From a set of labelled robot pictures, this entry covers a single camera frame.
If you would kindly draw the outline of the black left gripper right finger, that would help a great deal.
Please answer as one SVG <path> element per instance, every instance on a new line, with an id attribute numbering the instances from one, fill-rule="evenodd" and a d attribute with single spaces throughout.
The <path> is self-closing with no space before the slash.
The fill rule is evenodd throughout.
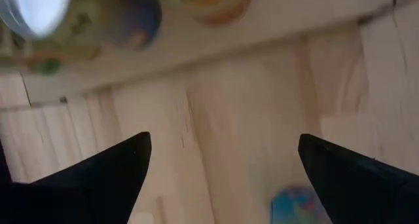
<path id="1" fill-rule="evenodd" d="M 311 134 L 298 146 L 333 224 L 419 224 L 419 176 Z"/>

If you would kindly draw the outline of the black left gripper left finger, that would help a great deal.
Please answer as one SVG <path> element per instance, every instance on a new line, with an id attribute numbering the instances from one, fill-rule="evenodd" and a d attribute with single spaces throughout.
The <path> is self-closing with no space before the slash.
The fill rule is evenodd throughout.
<path id="1" fill-rule="evenodd" d="M 127 224 L 151 151 L 140 132 L 32 183 L 0 183 L 0 224 Z"/>

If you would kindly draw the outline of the purple label food can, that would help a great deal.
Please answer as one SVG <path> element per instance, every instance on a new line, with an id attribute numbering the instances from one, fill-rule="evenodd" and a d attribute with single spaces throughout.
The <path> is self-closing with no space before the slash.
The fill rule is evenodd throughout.
<path id="1" fill-rule="evenodd" d="M 0 19 L 13 33 L 52 48 L 138 48 L 161 18 L 159 0 L 0 0 Z"/>

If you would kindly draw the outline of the pineapple can orange label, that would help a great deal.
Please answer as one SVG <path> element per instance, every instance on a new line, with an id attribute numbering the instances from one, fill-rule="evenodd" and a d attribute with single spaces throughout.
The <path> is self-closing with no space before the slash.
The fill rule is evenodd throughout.
<path id="1" fill-rule="evenodd" d="M 201 24 L 222 26 L 246 13 L 251 0 L 191 0 L 185 5 L 188 13 Z"/>

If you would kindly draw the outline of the wooden shelf black metal legs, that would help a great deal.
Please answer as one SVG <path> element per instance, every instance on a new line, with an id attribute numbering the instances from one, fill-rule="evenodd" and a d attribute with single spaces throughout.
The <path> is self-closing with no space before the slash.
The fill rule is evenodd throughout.
<path id="1" fill-rule="evenodd" d="M 114 83 L 215 58 L 266 41 L 364 18 L 410 0 L 252 0 L 247 12 L 219 28 L 178 10 L 164 11 L 156 39 L 140 50 L 105 47 L 93 60 L 64 64 L 50 75 L 0 71 L 0 110 L 62 103 Z"/>

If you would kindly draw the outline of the cherries can blue label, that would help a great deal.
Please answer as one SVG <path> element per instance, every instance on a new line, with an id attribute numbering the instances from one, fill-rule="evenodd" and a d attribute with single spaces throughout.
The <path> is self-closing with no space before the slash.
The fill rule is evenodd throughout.
<path id="1" fill-rule="evenodd" d="M 332 224 L 313 188 L 282 189 L 270 203 L 270 224 Z"/>

